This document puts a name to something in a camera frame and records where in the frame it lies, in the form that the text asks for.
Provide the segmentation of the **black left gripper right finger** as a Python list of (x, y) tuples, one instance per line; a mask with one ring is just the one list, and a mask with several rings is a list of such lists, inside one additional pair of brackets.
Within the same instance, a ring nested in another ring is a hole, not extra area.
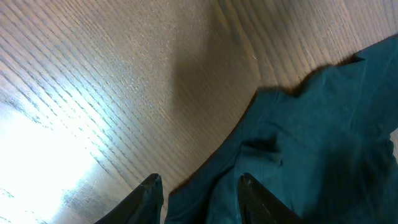
[(238, 180), (242, 224), (299, 224), (302, 219), (249, 173)]

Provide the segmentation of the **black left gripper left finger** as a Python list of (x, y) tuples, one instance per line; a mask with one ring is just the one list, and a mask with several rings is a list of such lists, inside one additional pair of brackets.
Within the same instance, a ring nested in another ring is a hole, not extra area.
[(151, 174), (95, 224), (159, 224), (163, 204), (161, 176)]

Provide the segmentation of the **black nike t-shirt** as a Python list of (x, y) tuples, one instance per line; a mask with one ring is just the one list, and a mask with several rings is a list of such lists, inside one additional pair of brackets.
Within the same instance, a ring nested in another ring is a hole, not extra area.
[(203, 167), (169, 195), (167, 223), (241, 223), (251, 174), (305, 223), (396, 223), (397, 38), (314, 74), (296, 96), (260, 91)]

